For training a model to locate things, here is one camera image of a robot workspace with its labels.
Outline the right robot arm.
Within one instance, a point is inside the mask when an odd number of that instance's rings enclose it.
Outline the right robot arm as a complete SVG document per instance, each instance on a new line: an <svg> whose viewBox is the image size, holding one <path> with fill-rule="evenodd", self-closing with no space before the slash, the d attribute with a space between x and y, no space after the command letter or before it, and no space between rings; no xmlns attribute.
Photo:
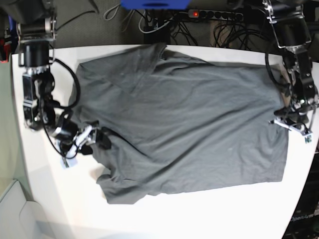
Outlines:
<svg viewBox="0 0 319 239"><path fill-rule="evenodd" d="M83 127L72 121L73 108L80 101L80 83L64 62L54 56L56 39L56 11L41 0L10 0L3 9L17 23L18 64L25 68L23 82L23 113L25 125L32 130L44 130L49 139L55 139L53 148L63 159L77 154L90 155L92 145L111 149L108 130L98 121ZM76 95L73 103L63 106L54 100L55 80L50 71L53 63L60 64L71 75Z"/></svg>

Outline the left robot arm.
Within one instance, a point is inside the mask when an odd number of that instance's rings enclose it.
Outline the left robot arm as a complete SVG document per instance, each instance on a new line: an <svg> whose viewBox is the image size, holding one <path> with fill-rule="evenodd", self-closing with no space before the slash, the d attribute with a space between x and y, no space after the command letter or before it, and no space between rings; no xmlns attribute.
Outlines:
<svg viewBox="0 0 319 239"><path fill-rule="evenodd" d="M308 119L307 114L316 112L319 93L307 50L312 39L303 12L304 1L264 0L262 4L277 47L283 52L283 66L289 77L287 83L276 83L290 100L286 107L274 113L276 118L272 122L309 137L314 119Z"/></svg>

